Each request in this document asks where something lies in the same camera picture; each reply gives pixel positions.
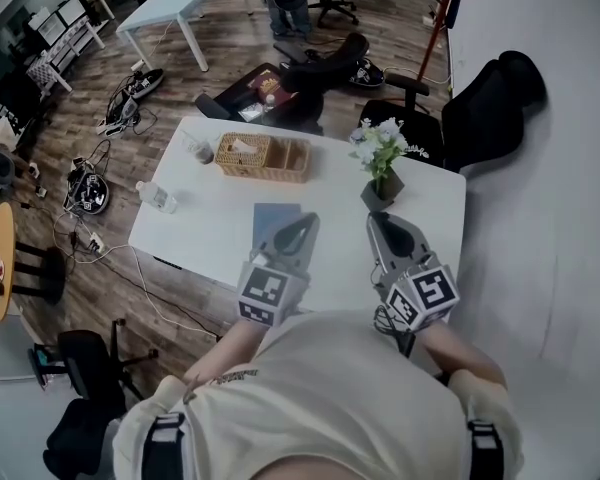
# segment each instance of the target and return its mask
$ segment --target flower vase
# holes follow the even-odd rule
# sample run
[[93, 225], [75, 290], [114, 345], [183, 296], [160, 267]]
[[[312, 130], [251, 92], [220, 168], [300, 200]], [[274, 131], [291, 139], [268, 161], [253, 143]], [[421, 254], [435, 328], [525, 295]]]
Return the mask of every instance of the flower vase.
[[404, 188], [404, 183], [391, 167], [387, 169], [386, 174], [387, 177], [383, 178], [380, 184], [380, 193], [376, 190], [376, 180], [371, 180], [360, 194], [370, 212], [380, 212], [391, 206]]

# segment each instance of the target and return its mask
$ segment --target black strap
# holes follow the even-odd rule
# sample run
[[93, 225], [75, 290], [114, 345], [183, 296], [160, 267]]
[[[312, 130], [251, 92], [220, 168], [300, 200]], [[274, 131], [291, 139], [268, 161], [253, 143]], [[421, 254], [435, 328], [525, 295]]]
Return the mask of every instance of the black strap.
[[501, 480], [504, 478], [504, 451], [498, 431], [492, 423], [473, 420], [467, 423], [471, 432], [471, 474], [469, 480]]
[[162, 414], [151, 425], [142, 453], [142, 480], [183, 480], [184, 414]]

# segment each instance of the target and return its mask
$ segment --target potted plant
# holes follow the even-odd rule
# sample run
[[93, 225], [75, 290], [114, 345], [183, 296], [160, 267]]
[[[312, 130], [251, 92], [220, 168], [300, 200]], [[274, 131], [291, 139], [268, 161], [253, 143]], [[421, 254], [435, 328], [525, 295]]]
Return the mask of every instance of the potted plant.
[[401, 125], [402, 121], [396, 123], [394, 117], [378, 126], [371, 126], [371, 122], [364, 119], [360, 128], [356, 128], [349, 137], [349, 142], [355, 148], [350, 156], [360, 159], [364, 170], [371, 173], [373, 178], [360, 196], [369, 211], [387, 208], [404, 188], [391, 168], [391, 163], [409, 148], [407, 140], [400, 133]]

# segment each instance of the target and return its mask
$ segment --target yellow table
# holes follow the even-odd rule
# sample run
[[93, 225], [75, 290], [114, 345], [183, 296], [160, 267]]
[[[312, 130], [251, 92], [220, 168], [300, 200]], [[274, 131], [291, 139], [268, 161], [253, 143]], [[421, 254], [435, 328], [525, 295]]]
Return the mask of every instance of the yellow table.
[[[16, 261], [16, 249], [42, 258], [40, 267]], [[50, 247], [45, 251], [18, 242], [13, 222], [13, 211], [8, 203], [0, 205], [0, 260], [4, 264], [3, 290], [0, 295], [0, 321], [7, 314], [12, 293], [44, 297], [51, 304], [57, 303], [60, 297], [62, 297], [65, 279], [65, 265], [62, 252], [57, 247]], [[41, 288], [14, 285], [13, 278], [16, 272], [38, 276]]]

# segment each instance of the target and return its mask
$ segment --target beige t-shirt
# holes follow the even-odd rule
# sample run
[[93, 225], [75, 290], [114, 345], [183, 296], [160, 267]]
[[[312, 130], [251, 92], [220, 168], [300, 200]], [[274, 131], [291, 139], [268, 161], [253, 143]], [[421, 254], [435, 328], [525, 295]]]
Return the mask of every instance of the beige t-shirt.
[[504, 388], [467, 371], [443, 386], [401, 356], [368, 312], [289, 318], [267, 333], [251, 363], [198, 387], [187, 404], [184, 392], [167, 377], [129, 411], [114, 440], [118, 480], [141, 478], [154, 418], [174, 411], [191, 435], [185, 469], [200, 480], [249, 479], [293, 456], [327, 458], [369, 480], [468, 478], [469, 406], [496, 425], [506, 478], [522, 465]]

